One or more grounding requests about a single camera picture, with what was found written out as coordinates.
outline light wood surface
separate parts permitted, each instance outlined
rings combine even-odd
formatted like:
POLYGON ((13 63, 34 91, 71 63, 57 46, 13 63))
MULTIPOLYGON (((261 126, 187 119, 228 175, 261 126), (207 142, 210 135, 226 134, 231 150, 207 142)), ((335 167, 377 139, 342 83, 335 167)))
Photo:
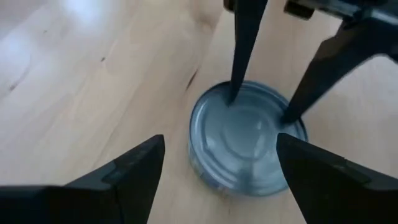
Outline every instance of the light wood surface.
MULTIPOLYGON (((247 79, 286 98, 338 19, 300 21, 270 0, 247 79)), ((14 0, 0 4, 0 184, 66 184, 164 134, 148 223, 305 223, 288 190, 209 189, 190 167, 196 99, 229 79, 233 15, 215 0, 14 0)), ((310 142, 398 177, 398 67, 374 58, 303 117, 310 142)))

